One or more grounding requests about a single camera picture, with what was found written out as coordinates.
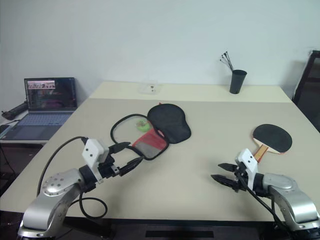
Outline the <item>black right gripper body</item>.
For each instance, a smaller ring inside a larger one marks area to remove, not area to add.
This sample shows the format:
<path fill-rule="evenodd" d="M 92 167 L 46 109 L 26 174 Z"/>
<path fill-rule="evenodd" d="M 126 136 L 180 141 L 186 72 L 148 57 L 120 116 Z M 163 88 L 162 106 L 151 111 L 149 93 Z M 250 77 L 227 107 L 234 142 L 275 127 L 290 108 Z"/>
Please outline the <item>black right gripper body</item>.
<path fill-rule="evenodd" d="M 232 172 L 236 180 L 233 183 L 232 189 L 237 193 L 238 191 L 247 191 L 248 189 L 248 173 L 247 167 L 243 162 L 240 164 L 232 164 Z"/>

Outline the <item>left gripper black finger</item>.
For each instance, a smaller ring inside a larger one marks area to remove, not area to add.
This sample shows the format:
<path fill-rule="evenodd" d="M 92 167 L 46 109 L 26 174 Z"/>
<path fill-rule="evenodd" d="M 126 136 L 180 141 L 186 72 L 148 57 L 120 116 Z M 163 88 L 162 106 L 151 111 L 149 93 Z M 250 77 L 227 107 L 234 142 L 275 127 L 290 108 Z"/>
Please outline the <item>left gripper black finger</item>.
<path fill-rule="evenodd" d="M 144 158 L 141 156 L 129 161 L 125 166 L 119 169 L 119 175 L 124 176 L 130 171 L 134 170 L 142 162 L 143 159 Z"/>
<path fill-rule="evenodd" d="M 127 148 L 131 143 L 130 142 L 120 142 L 113 144 L 109 147 L 109 153 L 110 154 L 116 154 Z"/>

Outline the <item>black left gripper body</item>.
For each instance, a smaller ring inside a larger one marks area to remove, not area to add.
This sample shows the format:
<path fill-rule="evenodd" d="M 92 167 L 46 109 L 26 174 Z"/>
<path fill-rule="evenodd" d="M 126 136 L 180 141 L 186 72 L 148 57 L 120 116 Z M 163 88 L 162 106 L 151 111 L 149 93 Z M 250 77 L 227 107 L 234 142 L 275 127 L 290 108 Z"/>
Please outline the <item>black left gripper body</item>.
<path fill-rule="evenodd" d="M 103 179 L 110 177 L 123 176 L 124 169 L 115 165 L 115 159 L 111 154 L 108 154 L 105 161 L 98 164 L 98 171 Z"/>

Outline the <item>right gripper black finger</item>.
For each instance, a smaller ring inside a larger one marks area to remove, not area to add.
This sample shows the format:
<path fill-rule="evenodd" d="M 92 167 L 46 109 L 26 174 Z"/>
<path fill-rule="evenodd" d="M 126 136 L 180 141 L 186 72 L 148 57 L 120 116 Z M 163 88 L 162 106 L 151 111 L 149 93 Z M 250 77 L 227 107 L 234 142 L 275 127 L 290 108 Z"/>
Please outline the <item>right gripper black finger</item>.
<path fill-rule="evenodd" d="M 237 170 L 237 165 L 231 163 L 220 163 L 218 166 L 228 172 L 235 172 Z"/>
<path fill-rule="evenodd" d="M 226 176 L 220 174 L 212 174 L 211 177 L 221 185 L 224 185 L 229 188 L 233 188 L 235 181 L 232 179 L 227 178 Z"/>

